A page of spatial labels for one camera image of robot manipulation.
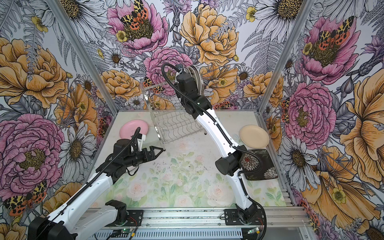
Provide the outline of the white plate orange sunburst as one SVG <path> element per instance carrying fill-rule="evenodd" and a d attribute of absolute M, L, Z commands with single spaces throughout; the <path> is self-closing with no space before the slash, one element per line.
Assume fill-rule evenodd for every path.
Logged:
<path fill-rule="evenodd" d="M 201 96 L 202 95 L 202 80 L 201 80 L 201 75 L 199 73 L 199 70 L 195 67 L 192 66 L 192 69 L 194 70 L 194 78 L 197 84 L 197 89 L 198 89 L 198 94 Z"/>

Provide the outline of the white plate green red rim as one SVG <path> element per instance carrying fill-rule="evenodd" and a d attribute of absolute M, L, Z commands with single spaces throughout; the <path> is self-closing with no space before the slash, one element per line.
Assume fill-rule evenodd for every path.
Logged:
<path fill-rule="evenodd" d="M 197 86 L 198 86 L 198 90 L 199 90 L 199 93 L 201 96 L 204 96 L 204 80 L 203 80 L 203 77 L 200 73 L 200 70 L 198 70 L 198 74 L 199 74 L 199 79 L 198 79 L 198 83 L 197 83 Z"/>

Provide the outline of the beige round plate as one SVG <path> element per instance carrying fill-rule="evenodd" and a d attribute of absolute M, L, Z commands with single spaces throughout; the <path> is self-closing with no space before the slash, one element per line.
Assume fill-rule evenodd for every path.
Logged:
<path fill-rule="evenodd" d="M 259 126 L 247 125 L 240 130 L 240 138 L 242 142 L 250 148 L 265 148 L 269 142 L 269 134 Z"/>

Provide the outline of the dark square floral plate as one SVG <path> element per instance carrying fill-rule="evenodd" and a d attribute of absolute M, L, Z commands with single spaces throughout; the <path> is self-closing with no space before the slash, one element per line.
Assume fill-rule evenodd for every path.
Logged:
<path fill-rule="evenodd" d="M 257 157 L 245 154 L 244 158 L 241 160 L 241 166 L 248 181 L 278 178 L 276 167 L 266 149 L 255 149 L 250 150 L 250 152 Z"/>

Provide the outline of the white plate black emblem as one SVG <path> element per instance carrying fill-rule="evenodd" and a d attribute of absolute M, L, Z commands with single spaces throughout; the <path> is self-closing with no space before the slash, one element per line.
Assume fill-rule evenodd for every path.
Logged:
<path fill-rule="evenodd" d="M 185 80 L 185 87 L 189 92 L 197 89 L 197 84 L 194 78 L 194 70 L 192 69 L 192 66 L 193 65 L 184 67 L 184 71 L 187 74 L 187 79 Z"/>

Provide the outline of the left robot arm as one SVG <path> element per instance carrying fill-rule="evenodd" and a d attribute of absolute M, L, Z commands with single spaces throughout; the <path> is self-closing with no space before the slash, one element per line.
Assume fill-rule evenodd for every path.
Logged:
<path fill-rule="evenodd" d="M 129 167 L 156 160 L 165 149 L 150 146 L 140 149 L 138 140 L 120 139 L 114 150 L 85 183 L 64 204 L 46 217 L 37 217 L 29 225 L 29 240 L 86 240 L 108 225 L 125 225 L 127 205 L 117 200 L 105 203 L 99 211 L 83 219 L 83 214 Z"/>

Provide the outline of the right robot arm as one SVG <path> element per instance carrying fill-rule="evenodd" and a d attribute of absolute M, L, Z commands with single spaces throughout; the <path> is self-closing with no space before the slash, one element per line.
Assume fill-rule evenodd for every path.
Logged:
<path fill-rule="evenodd" d="M 215 165 L 219 172 L 228 178 L 233 190 L 238 216 L 242 224 L 250 224 L 256 217 L 260 207 L 247 193 L 242 180 L 241 161 L 247 153 L 245 146 L 233 140 L 220 123 L 211 102 L 204 96 L 200 75 L 194 66 L 185 67 L 178 64 L 175 83 L 177 97 L 186 112 L 191 115 L 213 139 L 221 153 Z"/>

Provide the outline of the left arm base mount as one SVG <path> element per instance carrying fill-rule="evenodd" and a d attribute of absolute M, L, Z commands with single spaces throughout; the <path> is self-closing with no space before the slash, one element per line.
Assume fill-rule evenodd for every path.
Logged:
<path fill-rule="evenodd" d="M 143 210 L 126 210 L 125 213 L 118 212 L 115 221 L 106 225 L 106 227 L 140 227 L 143 220 Z"/>

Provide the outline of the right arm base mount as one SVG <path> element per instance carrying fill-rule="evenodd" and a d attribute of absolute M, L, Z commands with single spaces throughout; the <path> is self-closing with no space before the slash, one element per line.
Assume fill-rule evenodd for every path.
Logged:
<path fill-rule="evenodd" d="M 251 213 L 238 209 L 224 209 L 224 220 L 227 226 L 261 226 L 266 224 L 265 213 L 261 210 Z"/>

